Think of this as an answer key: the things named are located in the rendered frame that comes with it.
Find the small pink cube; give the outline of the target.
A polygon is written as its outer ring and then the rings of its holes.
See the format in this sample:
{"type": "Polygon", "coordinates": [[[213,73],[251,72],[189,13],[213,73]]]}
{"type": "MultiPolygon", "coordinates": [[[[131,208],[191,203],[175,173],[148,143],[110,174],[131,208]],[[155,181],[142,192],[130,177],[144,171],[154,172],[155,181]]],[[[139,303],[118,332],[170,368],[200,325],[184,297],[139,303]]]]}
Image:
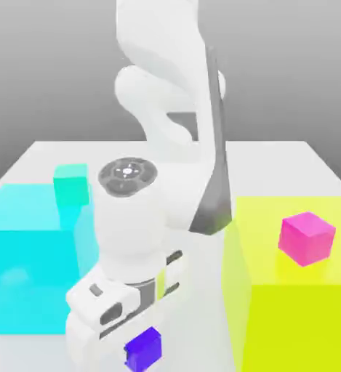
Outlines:
{"type": "Polygon", "coordinates": [[[327,259],[332,250],[336,227],[313,212],[283,218],[278,248],[306,267],[327,259]]]}

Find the large cyan box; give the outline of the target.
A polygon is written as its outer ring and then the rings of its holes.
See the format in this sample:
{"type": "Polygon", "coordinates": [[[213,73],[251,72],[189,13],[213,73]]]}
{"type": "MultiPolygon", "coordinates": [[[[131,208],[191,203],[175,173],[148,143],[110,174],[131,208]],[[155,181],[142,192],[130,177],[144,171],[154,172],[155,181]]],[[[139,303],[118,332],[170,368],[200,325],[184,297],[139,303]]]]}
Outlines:
{"type": "Polygon", "coordinates": [[[59,206],[51,184],[3,185],[0,334],[65,333],[65,295],[97,259],[92,202],[59,206]]]}

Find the small blue cube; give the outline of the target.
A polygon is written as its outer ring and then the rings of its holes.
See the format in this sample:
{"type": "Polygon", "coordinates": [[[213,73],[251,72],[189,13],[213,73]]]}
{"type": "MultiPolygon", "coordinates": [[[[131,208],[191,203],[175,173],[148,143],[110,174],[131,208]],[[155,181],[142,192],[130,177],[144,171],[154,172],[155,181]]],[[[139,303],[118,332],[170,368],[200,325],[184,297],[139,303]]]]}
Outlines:
{"type": "Polygon", "coordinates": [[[161,334],[150,327],[124,346],[125,365],[131,372],[144,372],[162,357],[161,334]]]}

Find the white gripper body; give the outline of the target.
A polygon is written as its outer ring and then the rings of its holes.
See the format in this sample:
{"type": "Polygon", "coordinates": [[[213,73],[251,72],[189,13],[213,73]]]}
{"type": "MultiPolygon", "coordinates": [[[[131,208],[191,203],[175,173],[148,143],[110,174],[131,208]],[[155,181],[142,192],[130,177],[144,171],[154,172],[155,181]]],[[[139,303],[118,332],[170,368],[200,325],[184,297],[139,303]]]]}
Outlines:
{"type": "Polygon", "coordinates": [[[126,343],[159,323],[159,310],[144,310],[96,331],[75,312],[70,312],[65,324],[68,354],[78,372],[97,372],[107,356],[114,353],[122,356],[126,343]]]}

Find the small turquoise cube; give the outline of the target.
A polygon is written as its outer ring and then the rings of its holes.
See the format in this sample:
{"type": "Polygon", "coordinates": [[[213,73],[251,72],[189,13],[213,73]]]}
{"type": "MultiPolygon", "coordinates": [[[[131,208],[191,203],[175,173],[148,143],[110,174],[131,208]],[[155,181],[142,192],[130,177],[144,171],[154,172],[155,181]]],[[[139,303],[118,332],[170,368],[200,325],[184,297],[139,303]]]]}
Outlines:
{"type": "Polygon", "coordinates": [[[88,168],[85,163],[57,166],[53,185],[58,205],[84,206],[89,203],[88,168]]]}

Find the large yellow box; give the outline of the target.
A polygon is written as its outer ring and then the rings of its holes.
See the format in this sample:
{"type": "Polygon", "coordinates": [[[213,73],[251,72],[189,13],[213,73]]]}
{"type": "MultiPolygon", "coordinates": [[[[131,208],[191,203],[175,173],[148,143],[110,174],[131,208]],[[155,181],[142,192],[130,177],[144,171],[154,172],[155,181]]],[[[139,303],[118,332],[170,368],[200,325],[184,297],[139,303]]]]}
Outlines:
{"type": "Polygon", "coordinates": [[[341,197],[238,198],[222,295],[236,372],[341,372],[341,197]],[[302,267],[278,241],[307,211],[336,233],[330,256],[302,267]]]}

